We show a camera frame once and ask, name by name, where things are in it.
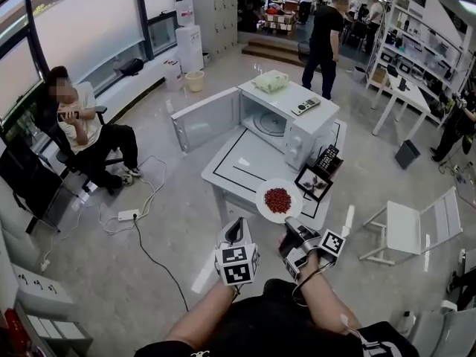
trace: microwave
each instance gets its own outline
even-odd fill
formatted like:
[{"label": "microwave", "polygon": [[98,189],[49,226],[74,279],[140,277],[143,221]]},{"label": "microwave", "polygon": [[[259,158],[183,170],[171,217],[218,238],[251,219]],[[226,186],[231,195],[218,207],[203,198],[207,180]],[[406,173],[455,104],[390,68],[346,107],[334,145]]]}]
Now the microwave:
[{"label": "microwave", "polygon": [[[297,116],[292,110],[311,98],[321,103]],[[251,81],[222,91],[171,115],[180,147],[191,152],[241,125],[283,153],[299,170],[314,151],[325,149],[339,107],[314,92],[289,82],[274,93]]]}]

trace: plate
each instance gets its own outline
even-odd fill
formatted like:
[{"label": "plate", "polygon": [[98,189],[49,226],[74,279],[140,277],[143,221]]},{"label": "plate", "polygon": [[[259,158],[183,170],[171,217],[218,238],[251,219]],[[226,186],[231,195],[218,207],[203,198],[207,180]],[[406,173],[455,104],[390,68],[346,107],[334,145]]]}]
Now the plate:
[{"label": "plate", "polygon": [[[265,203],[265,194],[268,190],[282,187],[291,196],[291,207],[285,213],[273,213]],[[303,196],[294,182],[273,178],[263,182],[256,192],[256,206],[263,217],[274,223],[284,223],[286,217],[297,218],[303,210]]]}]

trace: white cable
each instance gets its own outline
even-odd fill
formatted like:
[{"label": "white cable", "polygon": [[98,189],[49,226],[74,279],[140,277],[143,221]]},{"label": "white cable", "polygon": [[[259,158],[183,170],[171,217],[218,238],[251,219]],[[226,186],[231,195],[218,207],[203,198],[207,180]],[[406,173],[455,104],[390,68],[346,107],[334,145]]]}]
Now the white cable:
[{"label": "white cable", "polygon": [[[155,195],[157,194],[157,192],[158,192],[158,191],[164,186],[164,184],[165,184],[165,173],[167,172],[167,163],[165,163],[164,161],[162,161],[162,160],[156,158],[154,155],[150,155],[150,156],[148,156],[144,161],[142,161],[142,162],[139,164],[139,167],[140,167],[141,165],[145,164],[145,162],[146,162],[147,160],[149,160],[150,158],[154,158],[155,160],[161,162],[161,163],[165,166],[165,168],[164,168],[164,173],[162,174],[162,183],[160,184],[159,187],[154,188],[154,186],[153,186],[150,182],[148,182],[148,181],[143,180],[142,178],[140,178],[141,182],[143,182],[144,184],[148,184],[148,185],[151,187],[151,189],[152,189],[152,194],[151,194],[149,197],[147,197],[147,199],[146,199],[146,201],[145,201],[145,203],[144,203],[144,206],[142,207],[141,214],[137,217],[136,222],[138,222],[139,219],[144,218],[145,216],[147,216],[147,215],[149,214],[149,212],[150,212],[150,207],[151,207],[151,205],[152,205],[152,201],[153,201],[154,198],[155,198]],[[134,224],[132,224],[132,226],[130,226],[130,227],[128,227],[128,228],[120,228],[120,229],[118,229],[118,230],[116,230],[116,231],[110,231],[110,230],[108,230],[107,224],[109,223],[109,221],[111,221],[111,220],[113,220],[113,219],[117,219],[118,217],[117,217],[117,216],[113,216],[113,217],[109,218],[109,219],[106,221],[106,223],[102,223],[102,221],[101,221],[102,213],[101,213],[101,207],[100,207],[100,206],[101,206],[101,202],[99,202],[99,203],[96,203],[96,204],[93,204],[93,205],[85,206],[83,209],[81,209],[80,215],[77,217],[76,225],[75,225],[73,228],[71,228],[71,229],[69,230],[69,232],[68,232],[64,237],[60,238],[59,240],[62,241],[62,240],[64,240],[64,239],[67,239],[67,238],[71,235],[71,233],[79,227],[79,225],[80,225],[80,219],[81,219],[81,216],[83,215],[83,211],[85,211],[86,209],[92,208],[92,207],[94,207],[94,206],[97,206],[97,208],[98,208],[98,212],[99,212],[98,222],[101,224],[101,226],[103,226],[103,230],[104,230],[107,234],[109,234],[109,235],[115,235],[115,234],[120,233],[121,231],[132,230],[132,229],[134,228]],[[48,258],[48,255],[51,254],[51,252],[53,251],[53,247],[54,247],[54,242],[53,242],[53,240],[54,240],[54,237],[51,237],[50,250],[49,250],[49,251],[45,254],[45,256],[43,257],[43,262],[41,263],[41,270],[42,270],[42,271],[46,270],[46,268],[47,268],[48,265],[49,265],[49,261],[47,260],[47,258]]]}]

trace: black pants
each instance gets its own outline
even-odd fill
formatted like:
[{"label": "black pants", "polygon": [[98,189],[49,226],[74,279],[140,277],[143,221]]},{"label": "black pants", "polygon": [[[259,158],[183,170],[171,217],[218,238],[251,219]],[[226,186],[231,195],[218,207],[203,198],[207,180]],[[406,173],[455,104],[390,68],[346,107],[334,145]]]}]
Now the black pants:
[{"label": "black pants", "polygon": [[309,61],[306,64],[303,72],[303,86],[306,89],[311,88],[312,78],[314,77],[314,70],[321,66],[322,73],[322,96],[326,99],[330,99],[330,92],[334,85],[335,79],[335,62],[329,56],[322,57],[319,54],[319,49],[316,49],[311,44],[311,53],[309,55]]},{"label": "black pants", "polygon": [[375,41],[375,33],[377,33],[377,29],[379,29],[380,24],[376,24],[375,22],[371,22],[367,27],[367,43],[365,44],[365,53],[372,53],[373,42]]},{"label": "black pants", "polygon": [[307,23],[307,19],[309,18],[309,13],[311,12],[312,3],[307,1],[303,1],[299,4],[299,21],[303,24]]},{"label": "black pants", "polygon": [[454,277],[452,288],[456,289],[458,287],[467,286],[466,289],[461,294],[458,302],[458,311],[464,310],[473,296],[476,295],[476,268],[464,274],[462,277]]},{"label": "black pants", "polygon": [[104,161],[111,150],[119,148],[124,165],[130,169],[137,167],[137,143],[132,127],[118,124],[105,124],[96,143],[79,152],[76,161],[98,187],[116,189],[122,185],[122,178],[106,171]]},{"label": "black pants", "polygon": [[437,154],[435,155],[436,162],[442,161],[445,156],[448,155],[448,152],[451,151],[454,143],[460,140],[461,136],[463,136],[463,134],[460,134],[456,130],[456,125],[451,119],[446,124],[440,145],[437,148]]}]

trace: white table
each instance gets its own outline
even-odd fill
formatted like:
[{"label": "white table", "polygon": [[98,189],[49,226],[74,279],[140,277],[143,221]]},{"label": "white table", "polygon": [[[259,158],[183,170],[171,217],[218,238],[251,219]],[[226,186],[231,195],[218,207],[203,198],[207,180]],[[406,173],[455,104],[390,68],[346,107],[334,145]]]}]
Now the white table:
[{"label": "white table", "polygon": [[379,119],[379,122],[376,124],[375,128],[372,131],[372,133],[375,136],[377,136],[377,134],[379,133],[379,130],[382,127],[382,124],[385,122],[385,119],[387,119],[387,116],[390,114],[390,111],[393,105],[395,104],[395,101],[397,98],[400,98],[405,103],[403,104],[402,110],[396,116],[395,121],[398,122],[400,120],[404,110],[407,108],[407,105],[413,106],[415,109],[419,110],[422,113],[419,116],[413,128],[411,129],[411,131],[408,133],[405,140],[411,139],[415,135],[418,128],[421,126],[421,124],[425,120],[426,115],[431,113],[430,108],[428,107],[428,104],[426,103],[426,100],[423,97],[423,94],[419,90],[418,86],[410,82],[409,80],[407,80],[408,88],[405,91],[402,91],[398,87],[401,80],[402,80],[401,75],[399,75],[398,77],[394,77],[393,75],[389,75],[388,72],[385,73],[385,77],[384,77],[384,80],[382,81],[379,92],[377,93],[376,98],[373,101],[372,109],[376,108],[377,103],[379,102],[379,98],[382,95],[382,91],[387,85],[387,81],[390,81],[390,87],[392,89],[392,92],[391,92],[392,98],[389,100],[387,107],[385,107],[384,113],[382,114],[382,116]]},{"label": "white table", "polygon": [[[334,144],[339,149],[338,155],[341,158],[346,131],[347,125],[336,120],[328,137],[329,144]],[[203,170],[202,178],[213,185],[220,219],[226,225],[230,222],[227,201],[258,213],[255,196],[257,188],[264,181],[282,178],[294,182],[298,174],[298,170],[284,161],[282,152],[245,127],[238,126],[230,140]],[[318,231],[322,229],[326,218],[332,188],[319,203],[304,192],[302,194],[304,206],[297,219]]]}]

